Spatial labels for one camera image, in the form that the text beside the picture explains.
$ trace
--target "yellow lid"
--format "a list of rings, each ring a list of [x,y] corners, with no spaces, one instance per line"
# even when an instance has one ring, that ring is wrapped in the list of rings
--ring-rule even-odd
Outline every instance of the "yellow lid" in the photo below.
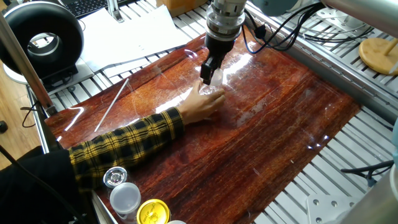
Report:
[[[166,203],[159,199],[144,202],[138,209],[138,224],[166,224],[170,219],[170,210]]]

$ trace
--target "plaid sleeve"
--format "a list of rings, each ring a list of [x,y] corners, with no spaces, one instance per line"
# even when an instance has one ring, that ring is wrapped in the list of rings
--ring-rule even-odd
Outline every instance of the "plaid sleeve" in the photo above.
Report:
[[[70,161],[80,192],[99,187],[109,168],[132,167],[183,132],[180,112],[170,108],[71,147]]]

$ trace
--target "red wood grain surface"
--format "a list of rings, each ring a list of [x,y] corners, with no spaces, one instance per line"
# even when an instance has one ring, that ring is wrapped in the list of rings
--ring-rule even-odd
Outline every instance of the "red wood grain surface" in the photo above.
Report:
[[[203,45],[201,36],[133,74],[96,133],[123,81],[46,123],[68,148],[174,106],[199,77],[208,54]],[[256,44],[249,39],[249,45]],[[359,110],[347,94],[287,54],[249,54],[242,37],[223,70],[224,107],[129,169],[142,202],[163,200],[173,220],[251,223]]]

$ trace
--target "white plastic cup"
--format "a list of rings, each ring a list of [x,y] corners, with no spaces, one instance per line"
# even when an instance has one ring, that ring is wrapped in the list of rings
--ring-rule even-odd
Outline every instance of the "white plastic cup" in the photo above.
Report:
[[[123,183],[115,187],[109,198],[113,210],[127,224],[137,223],[137,209],[141,203],[141,194],[133,183]]]
[[[186,223],[183,221],[174,220],[174,221],[168,222],[167,224],[186,224]]]

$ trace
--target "keyboard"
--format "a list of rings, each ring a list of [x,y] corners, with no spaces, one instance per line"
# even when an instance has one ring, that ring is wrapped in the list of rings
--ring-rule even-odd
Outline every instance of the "keyboard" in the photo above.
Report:
[[[125,5],[132,0],[118,0],[118,5]],[[77,18],[86,16],[92,12],[108,6],[107,0],[63,0],[67,9]]]

